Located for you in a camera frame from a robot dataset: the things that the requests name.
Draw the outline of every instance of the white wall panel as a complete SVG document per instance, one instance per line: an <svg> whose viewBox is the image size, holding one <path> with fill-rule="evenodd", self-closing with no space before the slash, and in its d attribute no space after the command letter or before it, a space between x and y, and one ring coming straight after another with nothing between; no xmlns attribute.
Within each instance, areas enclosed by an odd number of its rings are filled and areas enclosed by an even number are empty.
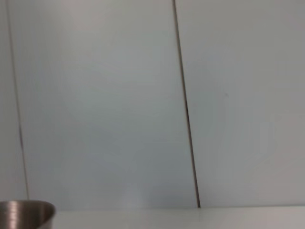
<svg viewBox="0 0 305 229"><path fill-rule="evenodd" d="M304 1L177 8L201 204L305 204Z"/></svg>
<svg viewBox="0 0 305 229"><path fill-rule="evenodd" d="M0 0L0 187L0 201L26 198L5 0Z"/></svg>
<svg viewBox="0 0 305 229"><path fill-rule="evenodd" d="M170 0L10 0L30 197L195 207Z"/></svg>

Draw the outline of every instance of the dark vertical line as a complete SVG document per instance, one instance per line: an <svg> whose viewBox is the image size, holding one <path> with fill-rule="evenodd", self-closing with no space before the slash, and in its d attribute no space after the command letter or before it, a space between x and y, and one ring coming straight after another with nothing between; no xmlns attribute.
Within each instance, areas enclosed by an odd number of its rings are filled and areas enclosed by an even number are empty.
<svg viewBox="0 0 305 229"><path fill-rule="evenodd" d="M193 168L193 176L194 176L194 183L195 183L195 192L196 192L196 198L197 198L197 206L200 208L200 198L199 198L197 175L196 175L196 168L195 168L192 133L191 133L189 110L188 110L187 98L186 98L185 79L184 79L184 70L183 70L183 62L182 62L182 51L181 51L181 44L180 44L176 0L173 0L173 14L174 14L174 19L175 19L176 39L177 39L178 54L179 54L180 72L181 72L181 77L182 77L184 105L185 105L185 112L186 112L186 119L187 119L187 129L188 129L189 143L190 143L190 148L191 148L191 158L192 158L192 168Z"/></svg>
<svg viewBox="0 0 305 229"><path fill-rule="evenodd" d="M23 162L23 172L24 172L24 179L25 179L25 188L26 188L26 193L27 193L27 199L30 199L30 196L29 196L29 185L28 185L28 176L27 176L27 170L26 170L26 167L25 167L25 156L24 156L24 148L23 148L23 140L22 140L22 128L21 128L21 118L20 118L20 103L19 103L18 90L17 90L15 56L14 56L13 39L12 39L12 32L11 32L10 8L9 8L9 2L8 1L9 0L5 0L6 15L7 15L7 21L8 21L9 40L10 40L10 58L11 58L12 74L13 74L13 80L14 80L14 90L15 90L15 97L16 97L17 116L18 116L18 122L19 122L19 138L20 138L20 146L21 146L21 153L22 153L22 162Z"/></svg>

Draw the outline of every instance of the white surface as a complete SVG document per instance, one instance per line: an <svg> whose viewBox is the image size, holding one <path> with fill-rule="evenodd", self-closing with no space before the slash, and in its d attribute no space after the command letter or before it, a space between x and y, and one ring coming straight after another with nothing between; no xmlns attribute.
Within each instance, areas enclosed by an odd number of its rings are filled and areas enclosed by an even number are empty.
<svg viewBox="0 0 305 229"><path fill-rule="evenodd" d="M196 207L170 0L10 0L30 198Z"/></svg>
<svg viewBox="0 0 305 229"><path fill-rule="evenodd" d="M59 212L53 229L300 229L304 207Z"/></svg>
<svg viewBox="0 0 305 229"><path fill-rule="evenodd" d="M304 1L177 8L201 204L304 204Z"/></svg>
<svg viewBox="0 0 305 229"><path fill-rule="evenodd" d="M0 0L0 201L26 198L5 0Z"/></svg>

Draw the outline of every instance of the stainless steel bowl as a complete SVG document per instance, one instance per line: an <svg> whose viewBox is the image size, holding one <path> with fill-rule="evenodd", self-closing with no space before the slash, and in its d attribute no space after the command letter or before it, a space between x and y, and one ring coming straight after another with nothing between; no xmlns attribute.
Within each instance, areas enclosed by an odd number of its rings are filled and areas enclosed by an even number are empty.
<svg viewBox="0 0 305 229"><path fill-rule="evenodd" d="M38 200L0 202L0 229L51 229L54 205Z"/></svg>

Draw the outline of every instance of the white countertop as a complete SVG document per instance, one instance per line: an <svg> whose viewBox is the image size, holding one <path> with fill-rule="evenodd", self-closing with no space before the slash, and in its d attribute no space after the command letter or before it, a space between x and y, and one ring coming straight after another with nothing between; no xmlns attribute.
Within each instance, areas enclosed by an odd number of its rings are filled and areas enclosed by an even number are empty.
<svg viewBox="0 0 305 229"><path fill-rule="evenodd" d="M305 207L61 211L53 229L301 229Z"/></svg>

